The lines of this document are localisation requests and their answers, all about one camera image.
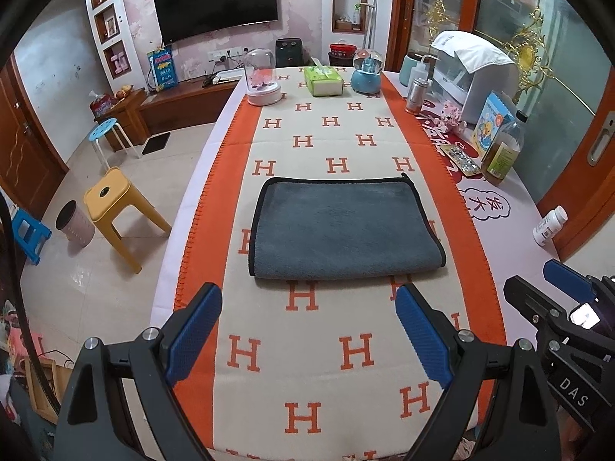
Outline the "purple and grey towel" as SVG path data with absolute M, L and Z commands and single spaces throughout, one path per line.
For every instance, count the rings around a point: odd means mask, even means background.
M 443 245 L 406 174 L 356 180 L 268 179 L 250 229 L 261 280 L 345 281 L 445 267 Z

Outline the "white pill bottle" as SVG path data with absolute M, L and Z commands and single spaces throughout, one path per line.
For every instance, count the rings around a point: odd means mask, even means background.
M 545 214 L 533 228 L 533 238 L 538 245 L 546 245 L 557 235 L 568 221 L 568 214 L 563 206 L 558 205 Z

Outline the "bottle with green label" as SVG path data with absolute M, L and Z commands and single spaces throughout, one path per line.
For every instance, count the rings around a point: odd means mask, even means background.
M 524 145 L 526 121 L 527 114 L 517 110 L 515 118 L 498 129 L 480 166 L 483 176 L 491 184 L 500 185 L 514 166 Z

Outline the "colourful children's book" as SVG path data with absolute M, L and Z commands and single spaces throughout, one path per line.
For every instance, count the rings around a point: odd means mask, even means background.
M 489 94 L 470 138 L 479 158 L 486 155 L 499 128 L 515 119 L 515 112 L 516 106 L 505 92 L 492 91 Z

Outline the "pink plush toy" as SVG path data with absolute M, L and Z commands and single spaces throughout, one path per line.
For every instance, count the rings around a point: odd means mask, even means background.
M 454 133 L 461 136 L 467 124 L 462 120 L 460 107 L 450 101 L 445 101 L 438 114 L 437 126 L 444 133 Z

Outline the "pink waste bin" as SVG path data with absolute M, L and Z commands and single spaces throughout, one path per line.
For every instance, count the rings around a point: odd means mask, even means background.
M 75 200 L 63 205 L 55 220 L 55 228 L 63 232 L 69 242 L 74 242 L 80 248 L 89 245 L 95 235 L 94 224 L 79 208 Z

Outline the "small blue step stool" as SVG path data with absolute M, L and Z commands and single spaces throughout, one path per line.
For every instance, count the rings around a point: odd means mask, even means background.
M 38 265 L 41 260 L 41 248 L 51 237 L 51 230 L 22 208 L 18 208 L 13 215 L 12 225 L 15 242 L 27 258 Z

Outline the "white appliance with cloth cover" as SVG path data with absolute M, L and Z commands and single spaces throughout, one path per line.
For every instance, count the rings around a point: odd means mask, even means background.
M 491 92 L 512 98 L 519 72 L 507 53 L 473 33 L 445 30 L 432 42 L 437 53 L 432 90 L 461 107 L 462 120 L 475 124 Z

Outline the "yellow plastic stool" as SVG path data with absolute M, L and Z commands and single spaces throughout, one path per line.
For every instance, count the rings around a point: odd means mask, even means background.
M 167 234 L 172 230 L 172 226 L 161 213 L 118 167 L 110 167 L 104 176 L 85 192 L 83 204 L 96 229 L 135 274 L 138 274 L 142 267 L 123 244 L 123 238 L 114 225 L 118 215 L 127 207 L 133 207 Z

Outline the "silver metal bottle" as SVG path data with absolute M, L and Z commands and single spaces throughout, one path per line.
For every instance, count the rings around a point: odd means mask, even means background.
M 408 113 L 419 113 L 428 89 L 429 81 L 420 77 L 412 81 L 407 92 L 406 111 Z

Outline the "white squeeze bottle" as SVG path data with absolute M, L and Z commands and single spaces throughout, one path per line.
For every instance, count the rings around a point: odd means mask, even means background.
M 410 71 L 409 88 L 412 88 L 415 80 L 421 80 L 427 85 L 431 85 L 432 82 L 432 69 L 435 67 L 436 62 L 439 60 L 437 56 L 432 54 L 424 54 L 421 60 L 418 60 L 415 66 Z

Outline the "light blue cup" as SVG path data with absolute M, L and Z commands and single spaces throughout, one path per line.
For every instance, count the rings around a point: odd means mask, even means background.
M 404 56 L 404 60 L 402 61 L 402 65 L 399 71 L 399 82 L 403 86 L 408 86 L 410 82 L 410 76 L 414 67 L 420 63 L 420 60 L 414 58 L 413 56 L 406 55 Z

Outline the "blue snow globe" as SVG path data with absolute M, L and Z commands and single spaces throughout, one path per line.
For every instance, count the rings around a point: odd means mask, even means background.
M 350 78 L 353 91 L 362 95 L 376 95 L 381 90 L 382 56 L 371 49 L 362 49 L 353 57 L 354 71 Z

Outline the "black floor mat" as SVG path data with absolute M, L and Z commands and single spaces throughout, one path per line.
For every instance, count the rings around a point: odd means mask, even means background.
M 170 132 L 159 133 L 154 136 L 151 136 L 151 138 L 148 138 L 148 141 L 145 143 L 142 149 L 142 155 L 149 155 L 151 153 L 158 152 L 166 148 L 169 138 Z

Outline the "green tissue box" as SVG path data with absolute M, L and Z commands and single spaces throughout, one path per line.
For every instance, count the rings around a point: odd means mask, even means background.
M 344 80 L 331 67 L 306 67 L 303 69 L 304 83 L 313 97 L 338 97 L 343 94 Z

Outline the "wooden tv cabinet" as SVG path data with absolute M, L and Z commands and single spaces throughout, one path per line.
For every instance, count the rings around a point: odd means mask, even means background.
M 237 84 L 204 86 L 203 79 L 197 78 L 150 96 L 139 88 L 95 122 L 116 118 L 130 142 L 143 145 L 151 135 L 215 123 Z

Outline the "red pot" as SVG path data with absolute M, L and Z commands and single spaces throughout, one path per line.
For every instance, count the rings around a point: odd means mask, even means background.
M 331 67 L 352 67 L 356 55 L 356 45 L 338 42 L 331 43 L 328 50 L 328 62 Z

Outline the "red snack bag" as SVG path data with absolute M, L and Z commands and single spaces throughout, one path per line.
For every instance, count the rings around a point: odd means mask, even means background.
M 117 103 L 116 97 L 112 95 L 97 94 L 96 92 L 91 91 L 89 96 L 92 98 L 92 101 L 89 104 L 90 110 L 95 118 L 99 118 L 103 116 L 103 114 L 106 114 Z

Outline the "black heater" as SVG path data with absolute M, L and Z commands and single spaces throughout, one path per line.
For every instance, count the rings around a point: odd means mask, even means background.
M 279 38 L 276 40 L 275 60 L 277 68 L 303 66 L 304 58 L 301 39 Z

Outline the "blue poster board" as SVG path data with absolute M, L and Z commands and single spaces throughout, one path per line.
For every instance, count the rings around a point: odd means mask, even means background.
M 147 53 L 154 92 L 162 92 L 178 85 L 172 47 L 157 48 Z

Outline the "white power strip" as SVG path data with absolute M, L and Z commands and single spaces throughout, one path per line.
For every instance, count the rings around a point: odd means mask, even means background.
M 215 73 L 212 84 L 219 85 L 219 83 L 233 82 L 239 81 L 245 76 L 245 72 L 243 68 L 237 68 L 233 70 L 224 70 Z

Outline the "glass dome with pink figure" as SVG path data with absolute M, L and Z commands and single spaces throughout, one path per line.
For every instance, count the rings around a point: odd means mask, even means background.
M 264 107 L 281 100 L 283 92 L 275 73 L 275 57 L 268 49 L 250 50 L 244 58 L 248 103 Z

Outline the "black television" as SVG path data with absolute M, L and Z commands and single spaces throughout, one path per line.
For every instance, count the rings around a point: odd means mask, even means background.
M 278 19 L 277 0 L 153 0 L 163 43 Z

